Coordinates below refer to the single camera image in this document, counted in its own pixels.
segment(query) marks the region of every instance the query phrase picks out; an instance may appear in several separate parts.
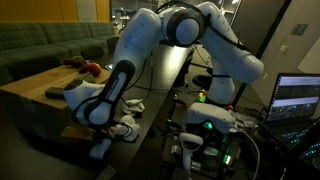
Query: computer monitor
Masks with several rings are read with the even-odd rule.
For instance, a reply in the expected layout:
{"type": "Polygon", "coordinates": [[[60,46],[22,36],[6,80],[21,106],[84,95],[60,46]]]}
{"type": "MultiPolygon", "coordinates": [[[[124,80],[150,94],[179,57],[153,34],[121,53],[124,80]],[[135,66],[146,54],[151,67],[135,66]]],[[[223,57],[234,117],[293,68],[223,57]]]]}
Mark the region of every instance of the computer monitor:
{"type": "Polygon", "coordinates": [[[314,115],[320,99],[320,74],[279,73],[266,117],[267,123],[314,115]]]}

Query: black table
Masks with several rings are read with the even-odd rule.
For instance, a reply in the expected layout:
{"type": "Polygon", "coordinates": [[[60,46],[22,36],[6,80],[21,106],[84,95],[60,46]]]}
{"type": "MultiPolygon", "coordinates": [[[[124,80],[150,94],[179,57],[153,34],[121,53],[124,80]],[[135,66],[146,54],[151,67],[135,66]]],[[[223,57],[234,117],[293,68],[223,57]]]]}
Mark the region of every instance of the black table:
{"type": "MultiPolygon", "coordinates": [[[[151,82],[151,64],[153,65],[152,91],[148,98],[143,101],[146,107],[142,118],[135,119],[140,125],[139,137],[134,143],[116,142],[111,146],[106,164],[116,170],[116,179],[123,179],[128,171],[133,158],[139,150],[145,136],[156,118],[171,86],[181,69],[190,49],[158,45],[154,48],[152,56],[147,58],[143,75],[136,83],[137,86],[149,88],[151,82]]],[[[136,70],[131,83],[139,77],[142,67],[136,70]]],[[[122,95],[124,100],[143,99],[148,94],[148,90],[132,87],[122,95]]],[[[116,107],[115,120],[121,118],[123,102],[120,100],[116,107]]]]}

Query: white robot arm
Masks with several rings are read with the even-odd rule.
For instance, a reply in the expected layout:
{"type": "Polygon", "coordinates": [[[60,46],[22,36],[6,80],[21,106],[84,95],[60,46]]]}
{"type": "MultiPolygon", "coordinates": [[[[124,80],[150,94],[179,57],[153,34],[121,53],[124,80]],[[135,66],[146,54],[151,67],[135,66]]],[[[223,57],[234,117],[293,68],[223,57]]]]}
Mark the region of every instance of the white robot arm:
{"type": "MultiPolygon", "coordinates": [[[[244,48],[213,3],[192,6],[180,1],[169,1],[156,12],[143,8],[132,17],[119,38],[113,58],[114,69],[103,88],[77,82],[65,89],[67,103],[72,110],[76,110],[75,118],[97,126],[112,120],[115,106],[135,69],[142,66],[160,40],[180,47],[190,47],[201,42],[211,55],[214,65],[207,97],[218,105],[229,103],[234,91],[232,79],[249,83],[263,72],[263,63],[244,48]],[[88,93],[92,88],[100,91],[95,91],[96,94],[92,91],[88,93]]],[[[214,119],[227,124],[231,121],[224,121],[218,116],[214,119]]]]}

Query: green sofa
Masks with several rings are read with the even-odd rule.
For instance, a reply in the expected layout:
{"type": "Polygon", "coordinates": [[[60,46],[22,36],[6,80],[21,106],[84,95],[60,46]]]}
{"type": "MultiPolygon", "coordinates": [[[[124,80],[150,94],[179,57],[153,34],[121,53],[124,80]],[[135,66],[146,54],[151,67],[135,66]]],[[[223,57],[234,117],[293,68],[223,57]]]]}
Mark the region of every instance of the green sofa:
{"type": "Polygon", "coordinates": [[[62,63],[96,46],[108,53],[107,39],[116,36],[111,22],[0,24],[0,86],[13,81],[12,63],[50,56],[62,63]]]}

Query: red object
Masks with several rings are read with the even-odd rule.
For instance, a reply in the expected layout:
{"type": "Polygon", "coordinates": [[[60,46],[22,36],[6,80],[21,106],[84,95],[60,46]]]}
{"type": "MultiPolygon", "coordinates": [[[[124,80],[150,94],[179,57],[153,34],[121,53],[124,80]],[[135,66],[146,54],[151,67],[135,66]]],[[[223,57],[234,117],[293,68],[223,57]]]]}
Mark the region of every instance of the red object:
{"type": "Polygon", "coordinates": [[[228,105],[227,109],[232,111],[233,110],[233,106],[230,104],[230,105],[228,105]]]}
{"type": "Polygon", "coordinates": [[[94,76],[99,76],[101,73],[101,67],[97,63],[90,63],[88,64],[88,71],[94,76]]]}

